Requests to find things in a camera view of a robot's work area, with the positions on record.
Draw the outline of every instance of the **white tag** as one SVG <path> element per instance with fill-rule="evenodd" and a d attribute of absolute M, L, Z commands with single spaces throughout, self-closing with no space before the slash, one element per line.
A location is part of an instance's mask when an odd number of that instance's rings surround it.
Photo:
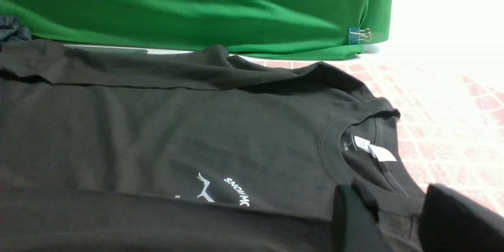
<path fill-rule="evenodd" d="M 363 139 L 361 137 L 358 137 L 358 136 L 354 136 L 353 137 L 353 141 L 355 143 L 355 146 L 358 146 L 359 148 L 361 148 L 362 150 L 365 150 L 366 152 L 369 153 L 369 144 L 371 144 L 370 141 L 366 140 L 366 139 Z"/>
<path fill-rule="evenodd" d="M 386 148 L 382 148 L 381 146 L 369 145 L 369 149 L 371 150 L 371 155 L 379 162 L 382 161 L 397 161 L 396 157 L 389 152 Z"/>

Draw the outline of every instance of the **red tile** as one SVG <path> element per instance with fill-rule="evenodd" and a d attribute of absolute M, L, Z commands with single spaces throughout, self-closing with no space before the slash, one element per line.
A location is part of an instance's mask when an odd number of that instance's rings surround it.
<path fill-rule="evenodd" d="M 399 156 L 402 160 L 420 160 L 418 150 L 412 141 L 398 141 Z"/>
<path fill-rule="evenodd" d="M 411 137 L 413 139 L 434 138 L 432 125 L 426 123 L 413 123 L 408 125 L 408 129 L 410 130 Z"/>
<path fill-rule="evenodd" d="M 504 108 L 492 111 L 492 116 L 498 126 L 504 126 Z"/>
<path fill-rule="evenodd" d="M 404 166 L 411 178 L 418 184 L 429 184 L 430 178 L 421 163 L 405 162 Z"/>
<path fill-rule="evenodd" d="M 429 164 L 430 172 L 436 183 L 453 185 L 452 174 L 441 164 Z"/>
<path fill-rule="evenodd" d="M 410 136 L 406 132 L 405 126 L 402 123 L 397 124 L 397 138 L 398 139 L 409 139 Z"/>
<path fill-rule="evenodd" d="M 358 78 L 364 83 L 371 83 L 373 82 L 373 77 L 369 73 L 351 73 L 352 76 Z"/>
<path fill-rule="evenodd" d="M 478 83 L 472 83 L 467 86 L 467 89 L 471 96 L 481 96 L 487 94 L 486 90 Z"/>
<path fill-rule="evenodd" d="M 471 170 L 469 166 L 472 165 L 443 165 L 442 168 L 446 171 L 448 177 L 452 179 L 452 182 L 455 182 L 454 184 L 471 187 L 481 186 L 475 177 L 478 172 Z"/>
<path fill-rule="evenodd" d="M 266 66 L 266 61 L 251 61 L 251 62 L 257 65 Z"/>
<path fill-rule="evenodd" d="M 307 67 L 310 66 L 311 63 L 305 63 L 305 62 L 292 62 L 292 66 L 294 69 L 296 68 L 302 68 L 302 67 Z"/>
<path fill-rule="evenodd" d="M 471 163 L 504 163 L 504 153 L 488 148 L 488 146 L 474 146 L 474 148 L 464 148 L 465 158 Z"/>
<path fill-rule="evenodd" d="M 290 69 L 290 61 L 267 61 L 266 67 Z"/>
<path fill-rule="evenodd" d="M 367 83 L 367 88 L 373 93 L 374 96 L 383 96 L 383 89 L 377 83 Z"/>
<path fill-rule="evenodd" d="M 450 144 L 421 142 L 418 143 L 418 147 L 426 160 L 445 162 L 460 161 L 460 155 L 455 151 L 454 146 Z"/>
<path fill-rule="evenodd" d="M 481 179 L 489 186 L 504 189 L 504 168 L 503 167 L 480 167 L 477 173 Z"/>
<path fill-rule="evenodd" d="M 474 81 L 471 78 L 468 78 L 466 76 L 462 76 L 462 81 L 466 84 L 474 83 Z"/>
<path fill-rule="evenodd" d="M 348 69 L 350 70 L 350 72 L 364 72 L 364 71 L 366 71 L 366 68 L 364 67 L 364 65 L 360 65 L 360 64 L 350 65 L 348 67 Z"/>
<path fill-rule="evenodd" d="M 401 112 L 401 120 L 403 122 L 414 123 L 415 121 L 419 121 L 419 117 L 418 117 L 417 113 L 410 112 L 410 111 L 404 111 L 404 110 L 401 110 L 400 108 L 398 108 L 398 109 Z"/>
<path fill-rule="evenodd" d="M 493 93 L 501 103 L 504 103 L 504 93 L 503 92 L 494 92 Z"/>
<path fill-rule="evenodd" d="M 474 202 L 477 202 L 485 208 L 497 213 L 497 209 L 490 203 L 490 199 L 488 199 L 484 191 L 465 190 L 459 192 L 464 194 Z"/>
<path fill-rule="evenodd" d="M 501 107 L 499 101 L 489 94 L 475 98 L 474 100 L 481 110 L 495 110 Z"/>

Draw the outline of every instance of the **black cloth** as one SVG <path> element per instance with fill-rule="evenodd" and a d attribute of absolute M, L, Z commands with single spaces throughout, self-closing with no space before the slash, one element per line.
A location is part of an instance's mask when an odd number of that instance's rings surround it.
<path fill-rule="evenodd" d="M 0 15 L 0 44 L 30 40 L 30 29 L 25 26 L 21 26 L 17 17 Z"/>
<path fill-rule="evenodd" d="M 391 246 L 418 250 L 424 194 L 398 156 L 398 111 L 329 64 L 270 69 L 222 46 L 124 55 L 35 40 L 6 44 L 0 68 L 0 172 L 9 186 L 330 219 L 334 187 L 358 180 Z M 377 162 L 355 137 L 398 161 Z"/>
<path fill-rule="evenodd" d="M 418 234 L 426 252 L 500 252 L 504 218 L 453 189 L 431 184 Z"/>
<path fill-rule="evenodd" d="M 390 251 L 359 191 L 338 186 L 334 200 L 327 221 L 118 193 L 8 189 L 0 191 L 0 250 Z"/>

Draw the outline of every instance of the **blue binder clip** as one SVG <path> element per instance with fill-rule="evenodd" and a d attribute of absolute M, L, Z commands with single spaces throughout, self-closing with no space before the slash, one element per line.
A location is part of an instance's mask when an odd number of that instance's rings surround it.
<path fill-rule="evenodd" d="M 366 28 L 361 30 L 360 28 L 349 28 L 348 29 L 348 44 L 360 44 L 361 41 L 368 42 L 371 40 L 371 30 Z"/>

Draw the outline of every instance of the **green cloth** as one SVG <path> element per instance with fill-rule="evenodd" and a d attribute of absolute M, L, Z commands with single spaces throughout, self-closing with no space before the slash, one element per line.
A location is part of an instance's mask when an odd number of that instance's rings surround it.
<path fill-rule="evenodd" d="M 337 60 L 362 52 L 348 28 L 387 40 L 392 0 L 0 0 L 33 35 L 52 40 Z"/>

